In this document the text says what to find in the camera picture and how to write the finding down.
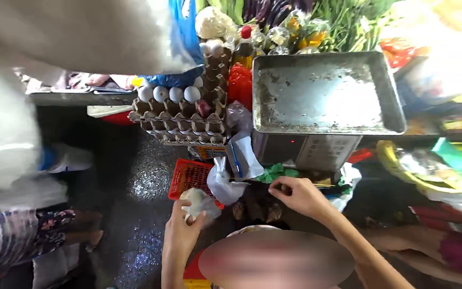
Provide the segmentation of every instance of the orange basket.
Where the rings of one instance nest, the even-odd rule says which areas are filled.
[[[201,159],[211,159],[215,157],[226,156],[225,148],[215,148],[215,147],[194,147],[194,149],[199,153]]]
[[[206,184],[209,170],[211,170],[212,167],[213,165],[208,163],[178,158],[176,161],[176,168],[174,168],[174,176],[172,176],[172,182],[170,183],[168,198],[171,200],[179,200],[179,197],[184,191],[197,188],[211,196],[217,207],[223,209],[224,205],[215,199],[215,196],[213,196]]]

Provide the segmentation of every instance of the paper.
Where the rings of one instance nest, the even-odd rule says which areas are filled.
[[[237,134],[231,138],[233,142],[234,152],[238,163],[240,164],[240,169],[242,170],[242,176],[238,176],[238,171],[236,165],[234,164],[234,156],[231,147],[227,145],[226,153],[228,155],[229,163],[231,163],[231,168],[233,169],[234,178],[236,181],[243,181],[249,178],[255,178],[259,175],[262,175],[265,172],[265,169],[260,165],[256,156],[253,153],[253,147],[251,146],[251,137],[245,136],[239,138],[243,134]]]

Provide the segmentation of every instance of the red plastic basket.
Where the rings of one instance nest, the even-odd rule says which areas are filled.
[[[215,200],[217,207],[223,209],[224,205],[215,199],[206,184],[209,170],[211,170],[212,167],[213,165],[208,163],[178,158],[176,161],[176,168],[174,168],[172,182],[170,183],[168,198],[171,200],[179,200],[179,197],[184,191],[191,188],[198,188],[211,196]]]

